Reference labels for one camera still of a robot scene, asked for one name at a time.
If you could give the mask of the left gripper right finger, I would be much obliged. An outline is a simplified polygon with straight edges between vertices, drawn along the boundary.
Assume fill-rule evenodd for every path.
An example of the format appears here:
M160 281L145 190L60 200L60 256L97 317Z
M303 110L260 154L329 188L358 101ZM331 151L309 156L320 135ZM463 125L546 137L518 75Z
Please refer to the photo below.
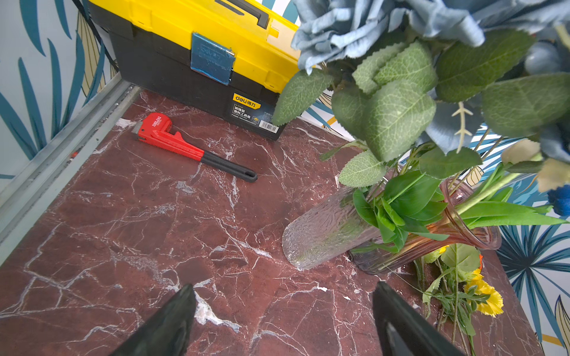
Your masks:
M462 354L387 283L377 283L372 303L383 355Z

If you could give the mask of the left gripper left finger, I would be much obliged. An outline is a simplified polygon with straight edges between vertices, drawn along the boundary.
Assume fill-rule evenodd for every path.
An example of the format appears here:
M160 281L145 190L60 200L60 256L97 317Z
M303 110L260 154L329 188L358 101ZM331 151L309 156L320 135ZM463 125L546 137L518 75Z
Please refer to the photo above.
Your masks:
M186 284L113 355L185 355L197 309L193 285Z

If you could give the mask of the yellow marigold flower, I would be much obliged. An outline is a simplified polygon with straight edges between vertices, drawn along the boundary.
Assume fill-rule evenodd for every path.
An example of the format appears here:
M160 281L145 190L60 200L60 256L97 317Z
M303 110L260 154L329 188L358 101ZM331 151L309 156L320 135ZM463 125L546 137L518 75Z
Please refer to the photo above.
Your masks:
M485 298L484 301L476 301L476 310L484 315L497 317L503 314L503 297L491 285L489 285L481 275L481 269L474 270L470 280L464 287L465 292L473 292L476 297Z

